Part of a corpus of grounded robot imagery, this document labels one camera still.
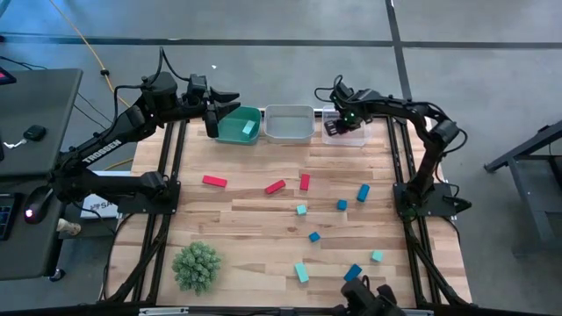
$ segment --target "gray floor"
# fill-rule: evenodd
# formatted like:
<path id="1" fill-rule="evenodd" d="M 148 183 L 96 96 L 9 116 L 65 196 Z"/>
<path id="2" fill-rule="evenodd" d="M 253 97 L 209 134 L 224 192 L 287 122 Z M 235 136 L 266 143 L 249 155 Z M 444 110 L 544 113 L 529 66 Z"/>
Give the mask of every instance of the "gray floor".
<path id="1" fill-rule="evenodd" d="M 385 1 L 361 0 L 148 0 L 57 1 L 90 36 L 212 40 L 391 40 Z M 405 41 L 560 42 L 562 3 L 557 0 L 394 1 Z M 48 2 L 20 0 L 0 18 L 0 32 L 74 35 Z M 96 46 L 116 84 L 134 84 L 155 71 L 157 47 Z M 392 47 L 173 46 L 167 55 L 181 74 L 206 74 L 217 88 L 240 91 L 248 105 L 322 104 L 313 88 L 343 74 L 356 88 L 400 95 Z M 82 68 L 81 92 L 106 115 L 112 97 L 98 65 L 83 45 L 0 45 L 0 54 L 49 68 Z M 443 162 L 473 208 L 458 219 L 473 301 L 515 311 L 562 312 L 562 256 L 515 259 L 511 247 L 533 238 L 525 209 L 508 170 L 487 174 L 482 166 L 562 119 L 560 49 L 404 50 L 414 98 L 439 104 L 470 136 L 463 150 Z M 17 66 L 2 63 L 7 69 Z M 136 91 L 124 91 L 129 102 Z M 99 118 L 81 100 L 76 104 Z M 99 128 L 73 113 L 64 146 Z M 131 157 L 122 147 L 96 167 Z M 552 146 L 554 154 L 562 145 Z M 1 282 L 0 310 L 75 305 L 97 298 L 108 240 L 68 242 L 61 266 L 68 276 Z"/>

